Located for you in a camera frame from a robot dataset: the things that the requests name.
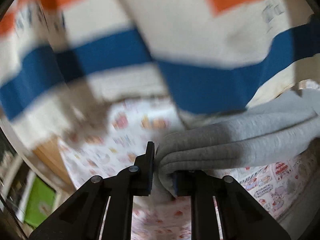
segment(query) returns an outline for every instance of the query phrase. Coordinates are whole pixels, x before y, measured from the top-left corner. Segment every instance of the shelf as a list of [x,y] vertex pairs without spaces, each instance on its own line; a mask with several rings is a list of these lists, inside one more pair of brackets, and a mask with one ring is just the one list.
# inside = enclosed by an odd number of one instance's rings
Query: shelf
[[[20,169],[23,163],[23,159],[16,154],[10,168],[8,169],[6,175],[3,180],[3,187],[0,189],[2,197],[6,200],[9,190],[11,188],[14,177],[17,175],[18,170]],[[0,209],[4,210],[4,205],[0,202]]]

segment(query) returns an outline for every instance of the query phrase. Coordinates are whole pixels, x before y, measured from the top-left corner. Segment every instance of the gray garment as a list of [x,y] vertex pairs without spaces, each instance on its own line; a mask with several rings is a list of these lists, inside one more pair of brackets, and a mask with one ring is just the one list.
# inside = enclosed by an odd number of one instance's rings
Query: gray garment
[[154,160],[153,202],[172,198],[174,171],[254,167],[302,153],[320,137],[319,102],[319,91],[290,90],[214,124],[167,135]]

